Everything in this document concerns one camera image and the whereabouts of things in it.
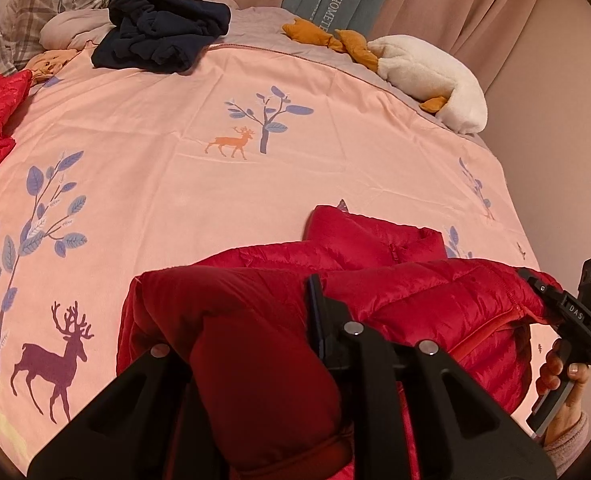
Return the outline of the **dark red down jacket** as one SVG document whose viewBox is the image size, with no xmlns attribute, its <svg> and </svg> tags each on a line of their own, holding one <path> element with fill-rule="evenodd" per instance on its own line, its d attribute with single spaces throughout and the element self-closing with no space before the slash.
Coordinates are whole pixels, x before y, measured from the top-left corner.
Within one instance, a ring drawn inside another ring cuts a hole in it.
<svg viewBox="0 0 591 480">
<path fill-rule="evenodd" d="M 552 479 L 511 419 L 553 278 L 319 206 L 303 240 L 136 276 L 116 369 L 187 365 L 230 479 Z"/>
</svg>

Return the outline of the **pink printed duvet cover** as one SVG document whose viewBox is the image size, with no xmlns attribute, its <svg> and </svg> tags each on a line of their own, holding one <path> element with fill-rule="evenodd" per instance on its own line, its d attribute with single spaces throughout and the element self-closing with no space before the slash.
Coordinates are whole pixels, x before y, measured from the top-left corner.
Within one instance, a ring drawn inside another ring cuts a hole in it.
<svg viewBox="0 0 591 480">
<path fill-rule="evenodd" d="M 298 240 L 318 205 L 439 231 L 452 257 L 536 266 L 504 170 L 399 92 L 219 46 L 186 75 L 82 52 L 9 122 L 0 164 L 0 448 L 25 469 L 115 374 L 143 271 Z"/>
</svg>

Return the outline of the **white plush goose toy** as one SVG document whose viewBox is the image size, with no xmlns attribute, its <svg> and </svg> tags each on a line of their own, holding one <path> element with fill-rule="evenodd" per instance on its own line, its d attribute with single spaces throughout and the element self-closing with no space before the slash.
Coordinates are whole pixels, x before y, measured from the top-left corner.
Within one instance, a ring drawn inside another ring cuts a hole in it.
<svg viewBox="0 0 591 480">
<path fill-rule="evenodd" d="M 294 18 L 282 30 L 300 44 L 350 55 L 353 62 L 418 101 L 425 113 L 455 133 L 475 134 L 487 125 L 486 99 L 477 76 L 428 41 L 408 35 L 367 40 L 356 30 L 325 32 L 303 18 Z"/>
</svg>

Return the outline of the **orange small plush toy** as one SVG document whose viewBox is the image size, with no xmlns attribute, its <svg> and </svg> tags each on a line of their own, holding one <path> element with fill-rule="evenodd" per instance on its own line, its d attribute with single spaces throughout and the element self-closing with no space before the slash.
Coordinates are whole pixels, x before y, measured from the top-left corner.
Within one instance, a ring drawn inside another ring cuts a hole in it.
<svg viewBox="0 0 591 480">
<path fill-rule="evenodd" d="M 79 55 L 79 50 L 47 50 L 33 56 L 25 65 L 32 73 L 32 85 L 43 84 Z"/>
</svg>

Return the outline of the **navy blue garment pile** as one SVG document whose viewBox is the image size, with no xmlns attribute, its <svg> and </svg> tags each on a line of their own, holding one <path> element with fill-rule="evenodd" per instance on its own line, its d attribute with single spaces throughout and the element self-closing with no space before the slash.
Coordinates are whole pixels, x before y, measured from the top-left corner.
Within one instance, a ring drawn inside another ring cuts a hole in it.
<svg viewBox="0 0 591 480">
<path fill-rule="evenodd" d="M 184 73 L 228 34 L 229 6 L 204 0 L 112 0 L 113 28 L 91 55 L 97 68 Z"/>
</svg>

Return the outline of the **grey blanket roll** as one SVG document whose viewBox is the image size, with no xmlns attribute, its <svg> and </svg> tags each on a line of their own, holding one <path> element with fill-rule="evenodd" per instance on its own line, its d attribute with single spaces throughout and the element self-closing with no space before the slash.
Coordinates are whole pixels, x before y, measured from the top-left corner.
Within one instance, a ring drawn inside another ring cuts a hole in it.
<svg viewBox="0 0 591 480">
<path fill-rule="evenodd" d="M 108 9 L 82 9 L 56 14 L 41 29 L 39 42 L 45 50 L 82 50 L 100 44 L 114 28 Z"/>
</svg>

